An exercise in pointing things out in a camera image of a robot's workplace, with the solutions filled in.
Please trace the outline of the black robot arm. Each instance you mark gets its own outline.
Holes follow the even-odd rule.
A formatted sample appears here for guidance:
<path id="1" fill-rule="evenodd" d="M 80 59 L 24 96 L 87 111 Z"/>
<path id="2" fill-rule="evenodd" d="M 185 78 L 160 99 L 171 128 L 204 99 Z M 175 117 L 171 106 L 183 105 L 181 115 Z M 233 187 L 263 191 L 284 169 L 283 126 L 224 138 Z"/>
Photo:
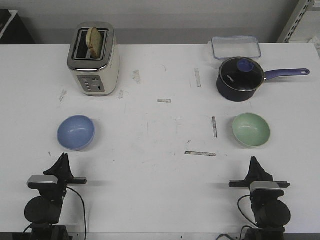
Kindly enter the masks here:
<path id="1" fill-rule="evenodd" d="M 57 162 L 42 175 L 32 175 L 26 185 L 37 190 L 39 196 L 31 199 L 24 209 L 24 216 L 30 225 L 31 240 L 72 240 L 65 225 L 59 225 L 67 190 L 79 195 L 69 185 L 84 185 L 85 177 L 74 177 L 69 156 L 62 153 Z"/>
<path id="2" fill-rule="evenodd" d="M 275 181 L 267 173 L 255 156 L 250 158 L 247 176 L 244 180 L 230 180 L 230 188 L 248 188 L 251 210 L 254 221 L 244 235 L 245 240 L 283 240 L 285 225 L 291 220 L 288 206 L 279 200 L 285 195 L 285 188 L 290 186 L 287 181 Z"/>

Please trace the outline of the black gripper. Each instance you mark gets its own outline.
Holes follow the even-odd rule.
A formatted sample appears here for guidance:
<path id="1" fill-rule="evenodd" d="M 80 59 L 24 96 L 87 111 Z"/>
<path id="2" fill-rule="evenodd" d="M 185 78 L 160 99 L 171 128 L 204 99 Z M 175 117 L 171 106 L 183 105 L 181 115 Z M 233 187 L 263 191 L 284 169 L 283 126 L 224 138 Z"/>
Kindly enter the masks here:
<path id="1" fill-rule="evenodd" d="M 273 176 L 263 169 L 255 156 L 250 158 L 248 173 L 244 180 L 230 180 L 228 186 L 230 188 L 248 188 L 253 199 L 278 199 L 285 195 L 283 189 L 290 186 L 287 181 L 274 181 Z"/>
<path id="2" fill-rule="evenodd" d="M 62 153 L 56 163 L 48 170 L 44 171 L 45 176 L 55 176 L 60 177 L 63 171 L 63 164 L 65 160 L 65 175 L 66 178 L 70 179 L 58 179 L 57 186 L 52 189 L 38 190 L 42 197 L 48 200 L 62 200 L 67 194 L 68 185 L 84 185 L 87 183 L 86 177 L 73 177 L 68 153 Z"/>

